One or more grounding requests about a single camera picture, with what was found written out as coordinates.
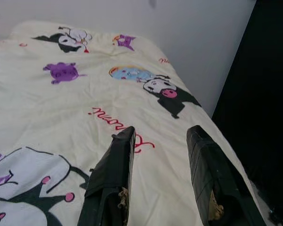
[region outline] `white wall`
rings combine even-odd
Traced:
[[[0,0],[0,39],[34,19],[155,42],[211,116],[255,0]]]

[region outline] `bed sheet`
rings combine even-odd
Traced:
[[[195,125],[254,197],[226,139],[149,40],[16,26],[0,41],[0,225],[76,225],[89,169],[128,126],[136,129],[128,225],[202,225],[186,144]]]

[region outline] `cartoon print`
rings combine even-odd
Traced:
[[[59,202],[72,202],[75,194],[68,192],[52,197],[48,194],[70,171],[84,179],[80,187],[86,189],[89,176],[61,155],[29,147],[17,149],[3,158],[0,154],[0,224],[62,226],[49,210]]]
[[[52,84],[59,84],[61,81],[72,81],[79,76],[86,76],[86,74],[79,74],[77,72],[75,63],[65,64],[60,62],[56,65],[48,64],[43,70],[50,70],[50,74],[54,78],[54,80],[51,81]]]
[[[143,88],[158,97],[160,105],[169,111],[175,119],[179,118],[177,115],[184,108],[183,102],[192,102],[200,106],[195,97],[190,93],[161,78],[147,81]]]
[[[137,68],[134,66],[113,67],[110,69],[109,74],[111,75],[111,77],[115,79],[134,80],[136,82],[147,82],[157,77],[163,77],[165,79],[170,79],[169,76],[155,75],[147,70],[144,70],[142,68]]]
[[[131,46],[131,42],[134,39],[135,39],[135,37],[120,34],[120,35],[116,36],[112,41],[113,41],[113,45],[115,45],[115,43],[117,42],[118,46],[124,46],[124,47],[127,47],[128,49],[134,51],[133,47]]]
[[[84,30],[75,28],[59,27],[58,29],[61,33],[53,34],[50,37],[42,35],[33,39],[55,42],[65,53],[70,51],[77,52],[79,49],[84,50],[84,53],[89,53],[87,44],[92,39],[90,34]]]

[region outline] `bed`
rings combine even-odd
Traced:
[[[149,40],[29,21],[0,41],[0,225],[77,225],[111,135],[134,126],[128,225],[203,225],[186,142],[221,132]]]

